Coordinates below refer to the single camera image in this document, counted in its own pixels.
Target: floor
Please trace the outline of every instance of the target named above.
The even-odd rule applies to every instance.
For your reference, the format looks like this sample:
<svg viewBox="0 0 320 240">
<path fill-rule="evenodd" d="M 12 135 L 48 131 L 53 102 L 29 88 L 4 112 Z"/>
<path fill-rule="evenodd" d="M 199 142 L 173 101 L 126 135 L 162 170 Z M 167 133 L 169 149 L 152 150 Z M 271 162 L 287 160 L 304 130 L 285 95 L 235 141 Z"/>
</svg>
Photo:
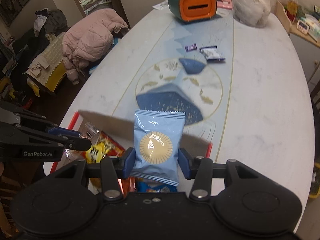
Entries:
<svg viewBox="0 0 320 240">
<path fill-rule="evenodd" d="M 56 96 L 44 94 L 39 98 L 35 98 L 29 110 L 44 115 L 48 121 L 60 125 L 64 115 L 83 85 L 84 81 L 73 85 L 65 77 L 54 92 Z"/>
<path fill-rule="evenodd" d="M 320 239 L 320 197 L 309 199 L 296 234 L 302 240 Z"/>
</svg>

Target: screw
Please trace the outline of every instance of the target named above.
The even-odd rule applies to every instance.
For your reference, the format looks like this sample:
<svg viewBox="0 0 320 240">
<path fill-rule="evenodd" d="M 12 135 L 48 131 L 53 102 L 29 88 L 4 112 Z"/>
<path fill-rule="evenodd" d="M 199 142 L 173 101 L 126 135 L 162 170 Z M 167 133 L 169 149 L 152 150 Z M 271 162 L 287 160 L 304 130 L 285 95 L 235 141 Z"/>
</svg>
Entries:
<svg viewBox="0 0 320 240">
<path fill-rule="evenodd" d="M 115 189 L 109 189 L 107 191 L 104 192 L 104 195 L 107 198 L 117 198 L 120 196 L 120 192 L 115 190 Z"/>
<path fill-rule="evenodd" d="M 208 195 L 208 192 L 204 189 L 196 189 L 192 192 L 192 194 L 197 198 L 204 198 Z"/>
<path fill-rule="evenodd" d="M 144 199 L 142 202 L 145 203 L 145 204 L 151 204 L 152 203 L 152 201 L 150 199 Z"/>
<path fill-rule="evenodd" d="M 160 199 L 160 198 L 157 198 L 157 197 L 154 197 L 154 198 L 152 199 L 152 201 L 153 201 L 153 202 L 160 202 L 161 199 Z"/>
</svg>

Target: snack packet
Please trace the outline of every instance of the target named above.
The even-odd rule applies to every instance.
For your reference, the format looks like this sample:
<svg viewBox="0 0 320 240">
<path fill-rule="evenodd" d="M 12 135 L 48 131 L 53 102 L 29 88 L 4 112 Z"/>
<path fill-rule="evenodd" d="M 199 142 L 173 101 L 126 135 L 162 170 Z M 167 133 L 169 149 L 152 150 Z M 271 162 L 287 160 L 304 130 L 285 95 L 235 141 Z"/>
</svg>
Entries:
<svg viewBox="0 0 320 240">
<path fill-rule="evenodd" d="M 104 155 L 121 157 L 125 152 L 124 148 L 110 136 L 101 131 L 97 144 L 104 144 Z"/>
<path fill-rule="evenodd" d="M 105 148 L 102 142 L 92 145 L 85 153 L 87 163 L 99 163 L 105 155 Z"/>
<path fill-rule="evenodd" d="M 138 179 L 136 184 L 137 184 L 138 192 L 147 192 L 147 193 L 177 192 L 176 186 L 164 184 L 151 179 Z"/>
<path fill-rule="evenodd" d="M 217 46 L 209 46 L 200 48 L 200 52 L 204 55 L 206 60 L 225 60 L 222 54 L 218 51 Z"/>
<path fill-rule="evenodd" d="M 89 140 L 93 140 L 94 136 L 99 133 L 99 129 L 96 128 L 91 122 L 86 122 L 84 130 L 82 131 L 83 136 L 86 136 Z"/>
<path fill-rule="evenodd" d="M 131 176 L 179 185 L 178 148 L 184 121 L 181 112 L 135 111 L 136 161 Z"/>
</svg>

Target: candy wrapper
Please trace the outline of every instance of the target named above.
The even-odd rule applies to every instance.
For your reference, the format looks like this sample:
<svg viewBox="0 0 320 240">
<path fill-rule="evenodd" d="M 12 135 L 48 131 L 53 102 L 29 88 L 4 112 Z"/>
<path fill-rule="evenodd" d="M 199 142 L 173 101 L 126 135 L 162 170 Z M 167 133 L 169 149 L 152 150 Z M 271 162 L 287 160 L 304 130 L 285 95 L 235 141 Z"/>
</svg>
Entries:
<svg viewBox="0 0 320 240">
<path fill-rule="evenodd" d="M 218 51 L 217 46 L 209 46 L 200 48 L 200 52 L 204 55 L 206 60 L 225 60 L 222 54 Z"/>
<path fill-rule="evenodd" d="M 196 50 L 197 49 L 197 45 L 194 43 L 190 46 L 184 46 L 184 48 L 186 49 L 186 52 L 188 51 L 192 51 L 192 50 Z"/>
<path fill-rule="evenodd" d="M 106 156 L 121 157 L 124 152 L 125 150 L 120 144 L 102 131 L 97 143 L 85 153 L 85 158 L 87 163 L 99 163 Z M 100 178 L 90 178 L 90 181 L 96 188 L 101 188 Z M 124 196 L 130 191 L 135 191 L 135 178 L 129 177 L 118 181 Z"/>
<path fill-rule="evenodd" d="M 81 134 L 80 135 L 81 138 L 86 138 L 86 139 L 89 139 L 92 141 L 92 137 L 90 137 L 87 133 L 85 134 Z M 85 157 L 85 152 L 84 151 L 76 151 L 76 150 L 70 150 L 70 149 L 66 149 L 65 150 L 65 155 L 67 156 L 68 160 L 70 162 L 73 162 L 77 159 L 80 159 L 80 158 L 84 158 Z"/>
<path fill-rule="evenodd" d="M 91 122 L 86 122 L 84 129 L 81 132 L 83 137 L 86 137 L 92 141 L 94 136 L 99 133 L 99 130 Z"/>
<path fill-rule="evenodd" d="M 136 110 L 131 176 L 178 186 L 178 148 L 185 113 Z"/>
</svg>

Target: pink puffer jacket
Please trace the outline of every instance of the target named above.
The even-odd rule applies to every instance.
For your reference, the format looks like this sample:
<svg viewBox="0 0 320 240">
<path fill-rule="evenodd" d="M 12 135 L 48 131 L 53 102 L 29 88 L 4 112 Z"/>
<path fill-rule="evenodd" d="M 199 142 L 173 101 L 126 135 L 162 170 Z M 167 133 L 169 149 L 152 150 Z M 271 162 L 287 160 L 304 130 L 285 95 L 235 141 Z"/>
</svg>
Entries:
<svg viewBox="0 0 320 240">
<path fill-rule="evenodd" d="M 67 31 L 62 40 L 62 60 L 73 84 L 79 82 L 79 70 L 107 53 L 113 43 L 111 32 L 118 33 L 122 28 L 128 25 L 115 10 L 101 9 Z"/>
</svg>

